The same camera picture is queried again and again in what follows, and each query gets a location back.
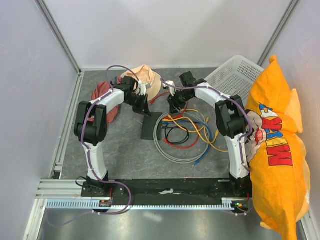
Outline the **black network switch box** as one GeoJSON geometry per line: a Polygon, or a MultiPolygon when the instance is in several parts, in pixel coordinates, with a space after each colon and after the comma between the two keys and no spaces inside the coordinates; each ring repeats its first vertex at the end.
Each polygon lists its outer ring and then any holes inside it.
{"type": "Polygon", "coordinates": [[[162,137],[162,126],[159,123],[156,125],[158,119],[162,116],[162,112],[151,112],[151,116],[145,115],[143,117],[142,122],[142,129],[141,129],[141,135],[140,138],[142,140],[149,140],[152,141],[155,139],[154,137],[154,130],[156,130],[156,139],[158,141],[161,140],[162,137]]]}

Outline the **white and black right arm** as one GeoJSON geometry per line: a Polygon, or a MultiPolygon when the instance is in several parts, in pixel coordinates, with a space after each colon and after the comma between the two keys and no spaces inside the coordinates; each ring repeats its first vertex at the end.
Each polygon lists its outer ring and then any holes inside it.
{"type": "Polygon", "coordinates": [[[235,197],[242,196],[247,191],[247,185],[241,179],[247,177],[250,171],[245,153],[246,127],[249,118],[241,97],[218,91],[204,79],[195,79],[190,71],[180,75],[179,79],[182,87],[175,86],[173,81],[161,79],[162,86],[170,91],[167,98],[170,112],[172,114],[180,112],[193,98],[203,100],[215,109],[217,129],[227,143],[229,173],[236,179],[229,184],[229,191],[235,197]]]}

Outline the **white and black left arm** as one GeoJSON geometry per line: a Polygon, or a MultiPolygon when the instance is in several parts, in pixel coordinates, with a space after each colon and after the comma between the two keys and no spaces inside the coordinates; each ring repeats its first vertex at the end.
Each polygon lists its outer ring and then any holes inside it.
{"type": "Polygon", "coordinates": [[[134,113],[150,117],[147,84],[125,76],[102,96],[80,102],[77,109],[74,134],[85,151],[87,178],[95,181],[92,191],[99,197],[106,196],[110,191],[102,146],[108,130],[108,113],[121,104],[131,106],[134,113]]]}

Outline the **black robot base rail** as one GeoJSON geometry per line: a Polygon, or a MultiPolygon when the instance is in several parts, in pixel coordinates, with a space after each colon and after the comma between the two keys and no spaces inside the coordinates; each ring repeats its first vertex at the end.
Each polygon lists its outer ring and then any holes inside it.
{"type": "Polygon", "coordinates": [[[228,178],[118,179],[109,183],[86,180],[79,184],[81,196],[115,200],[121,205],[221,204],[223,198],[247,200],[250,185],[237,186],[228,178]]]}

